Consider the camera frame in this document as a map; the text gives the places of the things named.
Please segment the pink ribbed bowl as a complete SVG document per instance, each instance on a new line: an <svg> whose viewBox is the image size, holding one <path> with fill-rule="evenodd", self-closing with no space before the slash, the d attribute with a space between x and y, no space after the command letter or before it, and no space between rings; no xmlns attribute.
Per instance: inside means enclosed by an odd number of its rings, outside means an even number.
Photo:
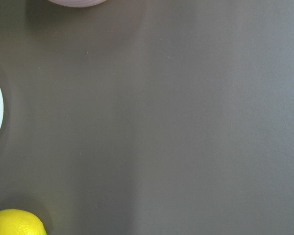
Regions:
<svg viewBox="0 0 294 235"><path fill-rule="evenodd" d="M49 0L52 3L74 8L84 8L95 6L105 2L106 0Z"/></svg>

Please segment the yellow lemon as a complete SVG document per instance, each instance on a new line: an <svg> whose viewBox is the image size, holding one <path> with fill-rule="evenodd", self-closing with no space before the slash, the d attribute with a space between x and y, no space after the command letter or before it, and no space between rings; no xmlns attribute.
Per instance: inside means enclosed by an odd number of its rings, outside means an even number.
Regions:
<svg viewBox="0 0 294 235"><path fill-rule="evenodd" d="M46 235L45 227L35 214L19 209L0 211L0 235Z"/></svg>

